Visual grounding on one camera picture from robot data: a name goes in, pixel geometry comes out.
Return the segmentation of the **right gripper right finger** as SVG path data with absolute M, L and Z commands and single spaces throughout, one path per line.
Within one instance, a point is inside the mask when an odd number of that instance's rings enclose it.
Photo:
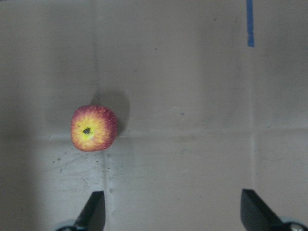
M 242 189 L 240 217 L 247 231 L 306 231 L 296 221 L 282 221 L 252 189 Z

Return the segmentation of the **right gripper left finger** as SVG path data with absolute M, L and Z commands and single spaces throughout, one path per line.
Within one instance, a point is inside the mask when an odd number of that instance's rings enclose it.
M 91 194 L 77 219 L 70 225 L 61 225 L 57 231 L 103 231 L 105 227 L 104 191 Z

